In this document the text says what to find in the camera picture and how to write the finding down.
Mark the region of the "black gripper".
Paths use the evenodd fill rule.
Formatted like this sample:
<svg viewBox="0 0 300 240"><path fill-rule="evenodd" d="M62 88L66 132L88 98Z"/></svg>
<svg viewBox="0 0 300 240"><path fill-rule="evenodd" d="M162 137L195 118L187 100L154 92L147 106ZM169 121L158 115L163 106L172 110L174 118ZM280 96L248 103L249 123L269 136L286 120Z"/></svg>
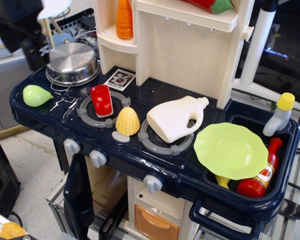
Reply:
<svg viewBox="0 0 300 240"><path fill-rule="evenodd" d="M50 43L37 18L40 0L0 0L0 38L11 52L22 48L31 71L50 62Z"/></svg>

